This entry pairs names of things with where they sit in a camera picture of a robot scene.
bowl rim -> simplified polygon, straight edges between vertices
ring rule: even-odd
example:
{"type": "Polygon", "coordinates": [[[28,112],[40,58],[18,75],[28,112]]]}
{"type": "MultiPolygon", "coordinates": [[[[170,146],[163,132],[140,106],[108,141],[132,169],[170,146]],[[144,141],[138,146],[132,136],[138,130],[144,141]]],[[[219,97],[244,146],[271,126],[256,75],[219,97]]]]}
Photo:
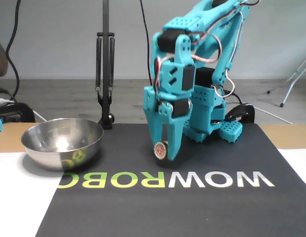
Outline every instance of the bowl rim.
{"type": "Polygon", "coordinates": [[[25,132],[23,132],[23,134],[22,134],[22,136],[21,136],[21,143],[22,143],[22,145],[25,147],[26,150],[31,150],[31,151],[34,151],[34,152],[39,152],[39,153],[42,153],[42,154],[43,154],[43,153],[45,153],[45,154],[60,154],[60,153],[65,154],[65,153],[75,152],[75,151],[77,151],[77,150],[80,150],[80,149],[89,147],[89,146],[91,146],[91,145],[94,145],[95,143],[97,143],[97,142],[99,142],[99,141],[101,140],[101,138],[103,137],[103,134],[104,134],[104,129],[103,129],[103,127],[102,127],[100,124],[98,124],[97,122],[94,122],[94,121],[92,121],[92,120],[85,119],[85,118],[55,118],[55,119],[52,119],[52,120],[40,122],[40,123],[38,123],[38,124],[36,124],[36,125],[30,127],[29,129],[27,129],[25,132]],[[65,152],[41,152],[41,151],[37,151],[37,150],[33,150],[33,149],[31,149],[31,148],[28,148],[27,146],[24,145],[23,138],[24,138],[24,136],[25,136],[25,133],[29,132],[30,130],[32,130],[32,129],[34,129],[34,128],[36,128],[36,127],[38,127],[39,125],[44,124],[44,123],[49,123],[49,122],[53,122],[53,121],[57,121],[57,120],[69,120],[69,119],[90,121],[90,122],[96,124],[97,126],[99,126],[99,127],[101,128],[102,134],[101,134],[101,136],[100,136],[96,141],[94,141],[93,143],[90,143],[90,144],[88,144],[88,145],[86,145],[86,146],[79,147],[79,148],[76,148],[76,149],[68,150],[68,151],[65,151],[65,152]]]}

robotic arm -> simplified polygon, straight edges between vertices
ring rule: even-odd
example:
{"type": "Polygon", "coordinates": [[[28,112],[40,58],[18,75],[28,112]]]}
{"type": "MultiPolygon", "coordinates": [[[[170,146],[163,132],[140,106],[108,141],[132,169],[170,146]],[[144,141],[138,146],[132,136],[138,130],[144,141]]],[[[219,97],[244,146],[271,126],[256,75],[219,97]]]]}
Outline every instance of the robotic arm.
{"type": "Polygon", "coordinates": [[[144,88],[143,109],[157,159],[174,160],[182,134],[196,142],[215,130],[232,143],[240,136],[242,124],[224,120],[225,98],[235,90],[228,72],[250,6],[259,2],[202,0],[153,36],[150,71],[155,79],[144,88]],[[217,50],[218,57],[210,59],[217,50]],[[206,67],[215,62],[215,69],[206,67]],[[223,89],[226,80],[233,86],[228,94],[223,89]],[[167,141],[162,141],[163,124],[167,141]]]}

wall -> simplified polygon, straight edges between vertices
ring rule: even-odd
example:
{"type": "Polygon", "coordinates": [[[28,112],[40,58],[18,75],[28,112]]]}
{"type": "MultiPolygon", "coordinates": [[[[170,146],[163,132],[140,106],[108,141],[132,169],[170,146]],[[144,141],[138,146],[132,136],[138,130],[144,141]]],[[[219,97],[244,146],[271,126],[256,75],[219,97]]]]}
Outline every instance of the wall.
{"type": "MultiPolygon", "coordinates": [[[[150,38],[198,2],[143,0],[150,38]]],[[[4,47],[12,33],[15,3],[0,0],[4,47]]],[[[101,30],[102,1],[22,0],[10,56],[21,78],[93,79],[96,32],[101,30]]],[[[116,78],[146,79],[146,34],[139,0],[110,1],[110,31],[116,33],[116,78]]],[[[231,77],[285,78],[304,57],[306,0],[262,0],[251,9],[231,77]]],[[[14,78],[11,68],[6,78],[14,78]]]]}

floor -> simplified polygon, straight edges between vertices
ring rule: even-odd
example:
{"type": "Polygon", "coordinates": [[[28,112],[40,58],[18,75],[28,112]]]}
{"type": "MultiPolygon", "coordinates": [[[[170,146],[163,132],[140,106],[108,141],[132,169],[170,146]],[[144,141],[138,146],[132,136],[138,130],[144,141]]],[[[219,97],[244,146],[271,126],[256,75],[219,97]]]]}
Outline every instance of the floor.
{"type": "MultiPolygon", "coordinates": [[[[280,84],[278,80],[235,80],[236,90],[245,103],[269,111],[294,124],[306,123],[306,79],[296,83],[283,108],[282,102],[288,85],[267,95],[266,91],[280,84]]],[[[116,80],[113,91],[111,112],[116,123],[146,123],[142,110],[143,87],[148,80],[116,80]]],[[[15,81],[1,80],[0,87],[13,91],[15,81]]],[[[36,112],[47,120],[56,118],[86,118],[99,121],[101,106],[97,102],[97,95],[92,80],[22,80],[19,102],[29,104],[36,112]]],[[[258,124],[284,124],[270,115],[256,111],[258,124]]]]}

stainless steel bowl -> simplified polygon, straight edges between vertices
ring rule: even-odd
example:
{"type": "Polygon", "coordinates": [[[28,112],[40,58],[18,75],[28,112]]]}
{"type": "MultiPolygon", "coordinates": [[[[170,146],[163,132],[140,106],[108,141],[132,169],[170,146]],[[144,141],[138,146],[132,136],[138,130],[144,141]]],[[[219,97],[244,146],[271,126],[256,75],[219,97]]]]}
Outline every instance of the stainless steel bowl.
{"type": "Polygon", "coordinates": [[[80,118],[60,118],[27,130],[21,142],[40,166],[66,171],[88,162],[99,150],[103,128],[80,118]]]}

